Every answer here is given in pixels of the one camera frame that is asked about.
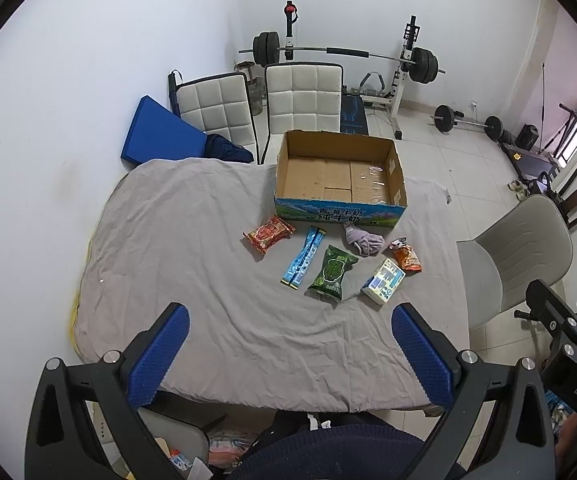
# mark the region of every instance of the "barbell on floor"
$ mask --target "barbell on floor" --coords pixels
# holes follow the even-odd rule
[[[476,123],[475,121],[464,121],[463,119],[456,119],[455,116],[463,117],[461,112],[454,111],[448,105],[440,105],[435,110],[435,114],[431,115],[430,118],[433,119],[435,123],[435,127],[442,132],[443,134],[447,134],[450,130],[453,129],[453,126],[456,124],[472,124],[473,126],[480,126],[484,128],[486,131],[486,135],[488,135],[489,139],[498,142],[501,140],[502,142],[507,142],[503,137],[506,137],[508,134],[507,130],[504,130],[504,126],[501,123],[501,119],[491,115],[484,124]]]
[[[367,50],[355,50],[334,46],[280,46],[280,35],[276,32],[262,32],[252,40],[251,49],[240,50],[239,53],[247,54],[252,52],[255,63],[265,67],[269,64],[279,63],[280,52],[282,50],[312,50],[317,52],[326,52],[326,54],[341,54],[342,56],[380,57],[382,59],[391,59],[393,61],[408,64],[408,72],[411,79],[424,84],[434,81],[438,73],[446,73],[444,70],[439,69],[437,57],[435,57],[430,50],[425,50],[419,47],[413,48],[411,59],[403,59],[401,57],[373,54]]]

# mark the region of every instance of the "dumbbell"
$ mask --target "dumbbell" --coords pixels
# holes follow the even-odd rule
[[[448,105],[440,105],[435,110],[435,115],[431,115],[431,119],[433,119],[435,123],[435,127],[442,132],[443,134],[447,134],[450,130],[453,129],[453,126],[456,124],[471,124],[473,126],[480,126],[484,128],[486,135],[488,135],[489,139],[498,142],[499,140],[503,140],[502,137],[505,137],[505,130],[504,126],[501,123],[500,118],[491,115],[484,124],[476,123],[475,121],[464,121],[463,119],[456,119],[455,117],[463,117],[462,112],[454,111]]]

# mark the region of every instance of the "gray chair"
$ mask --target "gray chair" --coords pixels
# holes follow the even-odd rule
[[[572,262],[572,241],[555,204],[531,195],[475,240],[457,242],[473,329],[526,301],[528,283],[561,280]]]

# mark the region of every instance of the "blue exercise board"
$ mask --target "blue exercise board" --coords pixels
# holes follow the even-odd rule
[[[121,157],[133,164],[143,164],[153,158],[182,160],[204,156],[205,145],[204,132],[146,95],[137,105]]]

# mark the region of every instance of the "silver screw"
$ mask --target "silver screw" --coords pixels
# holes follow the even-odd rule
[[[477,362],[478,356],[472,350],[464,350],[462,352],[462,359],[469,364],[473,364]]]
[[[103,359],[105,363],[109,364],[116,363],[120,360],[120,352],[118,352],[117,350],[109,350],[104,354]]]
[[[522,359],[522,366],[526,370],[534,370],[535,369],[535,361],[533,361],[530,357],[524,357]]]
[[[51,357],[46,361],[46,370],[57,370],[59,368],[59,358]]]

